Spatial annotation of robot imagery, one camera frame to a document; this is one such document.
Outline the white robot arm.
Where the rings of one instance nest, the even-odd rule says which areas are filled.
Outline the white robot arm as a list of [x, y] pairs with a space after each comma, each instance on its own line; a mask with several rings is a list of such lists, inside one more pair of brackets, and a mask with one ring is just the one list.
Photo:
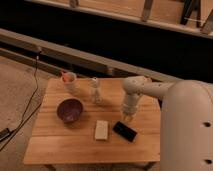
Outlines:
[[213, 84], [197, 80], [123, 80], [122, 113], [136, 113], [141, 96], [162, 101], [160, 171], [213, 171]]

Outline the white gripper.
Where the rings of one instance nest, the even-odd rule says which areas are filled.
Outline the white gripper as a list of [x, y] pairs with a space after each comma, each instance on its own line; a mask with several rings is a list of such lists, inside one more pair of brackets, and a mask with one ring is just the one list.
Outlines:
[[125, 94], [122, 102], [122, 114], [124, 121], [131, 121], [137, 112], [137, 104], [140, 99], [138, 94]]

